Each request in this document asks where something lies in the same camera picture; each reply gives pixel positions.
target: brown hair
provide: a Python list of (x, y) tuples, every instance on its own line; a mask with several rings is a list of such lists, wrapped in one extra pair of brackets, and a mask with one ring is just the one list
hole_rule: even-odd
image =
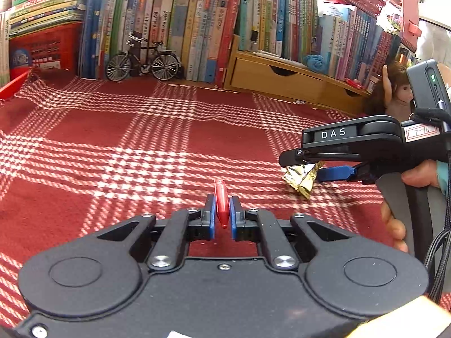
[[(393, 62), (387, 66), (388, 78), (392, 83), (393, 96), (396, 94), (396, 90), (401, 85), (409, 85), (409, 78), (407, 77), (406, 67), (399, 62)], [(371, 96), (365, 100), (364, 112), (368, 116), (376, 116), (385, 114), (384, 105), (384, 83), (381, 79), (374, 87)]]

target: red tablecloth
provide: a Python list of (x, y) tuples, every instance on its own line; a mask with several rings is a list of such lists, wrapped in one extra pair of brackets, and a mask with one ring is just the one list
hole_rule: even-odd
[[(2, 324), (27, 314), (17, 271), (32, 255), (144, 211), (165, 218), (201, 206), (219, 177), (245, 207), (279, 218), (302, 211), (391, 243), (375, 186), (317, 184), (307, 201), (281, 178), (279, 153), (299, 146), (303, 128), (348, 119), (335, 110), (148, 77), (45, 75), (0, 109)], [(255, 247), (221, 229), (190, 253), (247, 256)]]

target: gold foil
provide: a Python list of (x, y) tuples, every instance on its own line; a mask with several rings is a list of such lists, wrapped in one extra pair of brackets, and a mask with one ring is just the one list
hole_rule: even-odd
[(320, 161), (317, 164), (292, 166), (287, 168), (282, 178), (306, 199), (309, 199), (318, 169), (323, 165), (324, 162)]

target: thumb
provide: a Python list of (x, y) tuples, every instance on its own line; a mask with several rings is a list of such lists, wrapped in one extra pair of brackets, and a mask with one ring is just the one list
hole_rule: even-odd
[(401, 179), (408, 186), (418, 188), (435, 186), (438, 188), (437, 163), (433, 160), (425, 160), (414, 169), (403, 172)]

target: white sticker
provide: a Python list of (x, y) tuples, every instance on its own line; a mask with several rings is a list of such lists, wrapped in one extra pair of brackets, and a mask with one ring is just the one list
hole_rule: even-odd
[(414, 124), (404, 127), (405, 142), (422, 140), (423, 138), (433, 137), (440, 134), (438, 127), (428, 124)]
[(169, 333), (168, 338), (191, 338), (191, 337), (172, 331)]

